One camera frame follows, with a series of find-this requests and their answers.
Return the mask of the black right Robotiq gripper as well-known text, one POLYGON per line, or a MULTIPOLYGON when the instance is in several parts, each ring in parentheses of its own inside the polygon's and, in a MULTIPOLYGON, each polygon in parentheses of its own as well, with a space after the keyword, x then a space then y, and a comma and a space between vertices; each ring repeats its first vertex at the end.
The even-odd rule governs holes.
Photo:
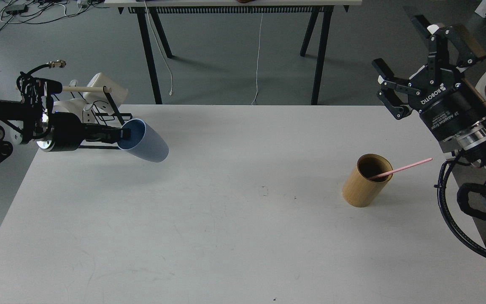
POLYGON ((382 58, 372 60, 381 87, 376 96, 397 120, 417 111, 436 140, 444 141, 486 119, 486 102, 464 77, 486 51, 462 24, 431 24, 424 15, 411 16, 411 23, 428 48, 426 70, 409 81, 396 77, 382 58), (410 96, 410 104, 397 93, 410 96))

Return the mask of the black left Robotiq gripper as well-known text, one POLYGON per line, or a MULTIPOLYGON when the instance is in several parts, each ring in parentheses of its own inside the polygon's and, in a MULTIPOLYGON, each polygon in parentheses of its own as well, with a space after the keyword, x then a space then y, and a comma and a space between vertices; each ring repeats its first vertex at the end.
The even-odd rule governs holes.
POLYGON ((116 144, 131 137, 129 128, 83 124, 78 116, 71 112, 55 112, 49 122, 51 131, 48 136, 37 141, 37 146, 44 152, 75 151, 84 140, 116 144))

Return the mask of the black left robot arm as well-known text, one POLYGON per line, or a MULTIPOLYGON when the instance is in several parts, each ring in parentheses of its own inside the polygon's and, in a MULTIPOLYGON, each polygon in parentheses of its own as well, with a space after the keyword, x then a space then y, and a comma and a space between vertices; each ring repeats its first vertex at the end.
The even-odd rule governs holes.
POLYGON ((75 151, 82 148, 83 141, 102 142, 109 149, 121 140, 128 140, 128 127, 81 122, 71 112, 55 112, 53 96, 69 87, 59 81, 34 77, 44 68, 64 68, 64 60, 52 60, 28 72, 21 72, 16 87, 21 95, 19 101, 0 100, 0 164, 13 152, 11 142, 5 139, 5 126, 17 133, 19 144, 32 141, 46 142, 47 152, 75 151))

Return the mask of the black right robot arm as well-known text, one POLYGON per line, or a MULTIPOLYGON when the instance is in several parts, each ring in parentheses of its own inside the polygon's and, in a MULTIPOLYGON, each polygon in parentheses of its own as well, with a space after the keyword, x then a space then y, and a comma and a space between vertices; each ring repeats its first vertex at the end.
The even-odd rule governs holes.
MULTIPOLYGON (((486 168, 486 102, 464 75, 467 68, 486 59, 486 52, 462 24, 444 26, 430 23, 423 15, 409 17, 428 48, 427 62, 403 79, 396 77, 382 58, 373 60, 381 87, 376 96, 395 119, 416 111, 437 141, 457 142, 457 154, 440 168, 435 185, 437 203, 453 235, 486 258, 486 248, 457 225, 446 198, 448 179, 457 164, 479 163, 486 168)), ((486 221, 486 181, 462 184, 456 200, 462 212, 486 221)))

